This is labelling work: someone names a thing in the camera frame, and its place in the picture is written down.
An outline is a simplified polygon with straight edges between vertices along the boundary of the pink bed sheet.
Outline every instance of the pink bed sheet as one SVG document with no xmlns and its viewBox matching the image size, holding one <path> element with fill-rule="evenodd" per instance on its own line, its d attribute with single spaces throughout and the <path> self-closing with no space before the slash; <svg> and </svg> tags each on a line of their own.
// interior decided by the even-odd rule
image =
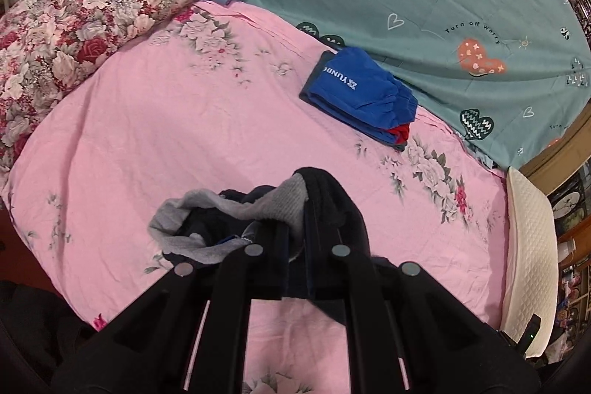
<svg viewBox="0 0 591 394">
<path fill-rule="evenodd" d="M 357 204 L 373 254 L 417 261 L 499 325 L 503 176 L 422 108 L 397 153 L 299 100 L 324 50 L 260 8 L 200 1 L 111 57 L 42 122 L 2 197 L 82 319 L 100 328 L 170 268 L 146 229 L 165 199 L 247 192 L 314 166 Z M 307 301 L 253 303 L 245 381 L 256 393 L 274 383 L 347 392 L 347 365 L 344 328 Z"/>
</svg>

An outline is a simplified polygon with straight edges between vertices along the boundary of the blue folded garment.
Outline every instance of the blue folded garment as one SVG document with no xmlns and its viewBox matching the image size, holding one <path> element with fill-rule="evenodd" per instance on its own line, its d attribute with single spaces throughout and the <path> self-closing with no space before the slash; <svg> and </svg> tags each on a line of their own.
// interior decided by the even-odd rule
<svg viewBox="0 0 591 394">
<path fill-rule="evenodd" d="M 326 51 L 300 98 L 389 146 L 398 139 L 387 130 L 413 122 L 417 112 L 410 89 L 359 48 Z"/>
</svg>

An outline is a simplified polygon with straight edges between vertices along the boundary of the red floor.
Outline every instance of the red floor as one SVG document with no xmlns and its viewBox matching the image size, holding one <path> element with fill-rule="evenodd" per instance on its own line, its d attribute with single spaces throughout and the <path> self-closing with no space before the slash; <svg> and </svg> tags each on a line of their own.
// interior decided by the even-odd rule
<svg viewBox="0 0 591 394">
<path fill-rule="evenodd" d="M 0 210 L 0 279 L 55 292 L 53 284 Z"/>
</svg>

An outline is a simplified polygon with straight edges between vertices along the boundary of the silver bolt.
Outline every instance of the silver bolt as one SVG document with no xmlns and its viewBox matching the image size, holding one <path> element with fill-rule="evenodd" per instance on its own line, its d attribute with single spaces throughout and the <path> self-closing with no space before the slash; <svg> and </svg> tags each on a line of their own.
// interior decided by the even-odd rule
<svg viewBox="0 0 591 394">
<path fill-rule="evenodd" d="M 188 276 L 191 272 L 193 272 L 193 266 L 188 262 L 181 262 L 174 266 L 174 273 L 179 277 L 184 278 L 184 276 Z"/>
<path fill-rule="evenodd" d="M 405 262 L 402 266 L 400 266 L 403 273 L 407 276 L 418 276 L 421 273 L 421 266 L 416 264 L 415 262 Z"/>
<path fill-rule="evenodd" d="M 264 249 L 260 244 L 250 244 L 250 246 L 246 246 L 244 248 L 244 254 L 251 257 L 260 256 L 263 253 L 263 251 Z"/>
<path fill-rule="evenodd" d="M 347 257 L 351 254 L 351 249 L 344 244 L 337 244 L 336 246 L 333 246 L 332 253 L 337 257 Z"/>
</svg>

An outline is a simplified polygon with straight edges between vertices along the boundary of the floral pillow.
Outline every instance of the floral pillow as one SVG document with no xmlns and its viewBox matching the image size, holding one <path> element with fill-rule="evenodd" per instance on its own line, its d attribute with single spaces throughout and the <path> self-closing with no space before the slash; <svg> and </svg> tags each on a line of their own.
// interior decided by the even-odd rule
<svg viewBox="0 0 591 394">
<path fill-rule="evenodd" d="M 20 0 L 0 18 L 0 187 L 51 109 L 109 56 L 194 0 Z"/>
</svg>

